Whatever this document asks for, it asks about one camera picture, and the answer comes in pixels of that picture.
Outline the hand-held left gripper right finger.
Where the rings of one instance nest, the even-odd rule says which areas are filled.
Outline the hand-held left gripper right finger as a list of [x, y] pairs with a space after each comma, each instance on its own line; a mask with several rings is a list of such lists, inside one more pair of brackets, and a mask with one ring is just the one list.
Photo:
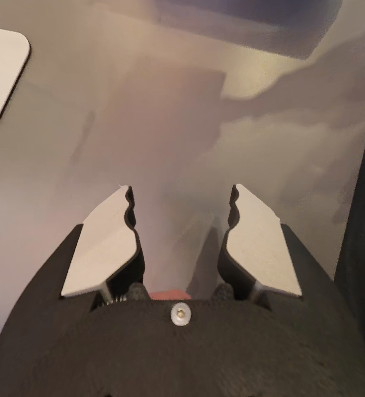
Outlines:
[[217, 268], [235, 300], [257, 303], [268, 292], [302, 298], [279, 217], [242, 184], [233, 185], [229, 207]]

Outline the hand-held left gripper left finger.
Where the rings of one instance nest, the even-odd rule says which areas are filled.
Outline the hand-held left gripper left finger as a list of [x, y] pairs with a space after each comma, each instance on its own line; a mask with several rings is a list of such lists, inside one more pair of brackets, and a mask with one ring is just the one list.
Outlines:
[[61, 290], [64, 298], [98, 292], [106, 304], [123, 300], [142, 283], [144, 254], [135, 230], [134, 195], [121, 186], [84, 220]]

